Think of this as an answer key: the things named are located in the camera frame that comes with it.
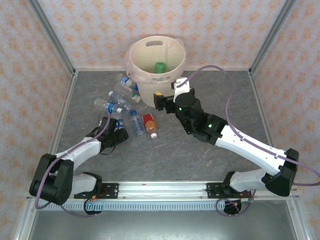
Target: robotic arm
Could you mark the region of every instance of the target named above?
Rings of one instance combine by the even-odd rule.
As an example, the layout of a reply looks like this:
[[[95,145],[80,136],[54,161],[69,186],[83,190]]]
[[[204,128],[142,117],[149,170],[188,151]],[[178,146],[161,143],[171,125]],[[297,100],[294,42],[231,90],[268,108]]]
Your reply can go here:
[[[192,134],[199,141],[233,151],[261,167],[261,169],[248,172],[229,172],[222,185],[214,190],[217,195],[224,194],[232,197],[250,189],[268,189],[276,195],[288,196],[298,166],[278,156],[298,161],[299,153],[292,148],[284,151],[271,147],[235,129],[245,139],[276,153],[276,156],[247,143],[244,138],[238,137],[233,132],[226,120],[204,112],[189,82],[182,87],[177,87],[186,79],[185,77],[180,78],[172,83],[172,88],[175,90],[174,96],[164,97],[161,93],[156,92],[154,94],[155,108],[159,111],[165,109],[167,114],[174,113],[186,133]]]
[[[93,129],[81,141],[88,140],[99,134],[107,124],[107,117],[103,117],[101,125]],[[80,147],[71,151],[70,149],[52,155],[46,153],[39,161],[38,167],[35,171],[29,193],[36,196],[40,187],[40,182],[45,175],[49,165],[59,156],[67,153],[65,157],[60,159],[50,171],[50,175],[46,178],[42,192],[41,199],[47,200],[51,203],[62,205],[70,196],[81,195],[90,198],[95,195],[100,195],[105,192],[102,177],[90,172],[84,172],[78,176],[74,176],[74,170],[84,163],[87,159],[104,151],[106,148],[114,148],[116,145],[126,141],[129,136],[124,128],[116,128],[116,119],[110,119],[109,126],[106,130],[95,140],[83,144]]]

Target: green bottle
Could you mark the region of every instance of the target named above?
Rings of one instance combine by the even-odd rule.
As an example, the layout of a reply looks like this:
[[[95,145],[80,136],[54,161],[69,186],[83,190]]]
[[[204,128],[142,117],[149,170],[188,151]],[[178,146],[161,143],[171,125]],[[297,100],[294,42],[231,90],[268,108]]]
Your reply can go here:
[[[163,62],[157,62],[154,67],[155,74],[164,74],[166,72],[166,64]]]

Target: beige plastic bin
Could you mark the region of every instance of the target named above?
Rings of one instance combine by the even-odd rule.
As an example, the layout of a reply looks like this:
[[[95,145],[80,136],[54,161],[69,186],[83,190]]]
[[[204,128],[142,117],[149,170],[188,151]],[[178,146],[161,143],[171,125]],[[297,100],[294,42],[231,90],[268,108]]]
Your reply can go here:
[[[124,57],[124,65],[128,76],[137,83],[145,104],[155,107],[155,92],[164,96],[174,94],[171,82],[184,72],[186,55],[183,42],[167,36],[149,36],[131,45]],[[166,64],[165,73],[154,73],[158,62]]]

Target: bin handle hole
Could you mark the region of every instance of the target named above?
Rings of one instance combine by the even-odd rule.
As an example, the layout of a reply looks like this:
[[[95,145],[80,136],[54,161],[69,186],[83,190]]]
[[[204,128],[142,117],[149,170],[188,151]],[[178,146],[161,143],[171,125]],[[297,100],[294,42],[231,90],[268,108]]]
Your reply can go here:
[[[150,47],[150,46],[161,46],[162,44],[164,44],[162,41],[148,41],[145,45],[147,47]]]

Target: patterned wallpaper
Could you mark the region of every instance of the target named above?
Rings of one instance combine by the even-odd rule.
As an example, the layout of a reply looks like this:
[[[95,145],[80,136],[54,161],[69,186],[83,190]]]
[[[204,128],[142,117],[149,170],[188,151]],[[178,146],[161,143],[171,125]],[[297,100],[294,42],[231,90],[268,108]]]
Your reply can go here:
[[[75,68],[121,68],[150,35],[181,38],[188,67],[249,68],[285,0],[39,0]]]
[[[70,75],[26,0],[0,1],[0,239],[13,239]]]
[[[320,170],[320,4],[297,1],[267,57],[254,75],[271,137],[294,148],[300,162]],[[319,179],[300,167],[296,182]],[[299,187],[314,239],[320,236],[320,188]]]

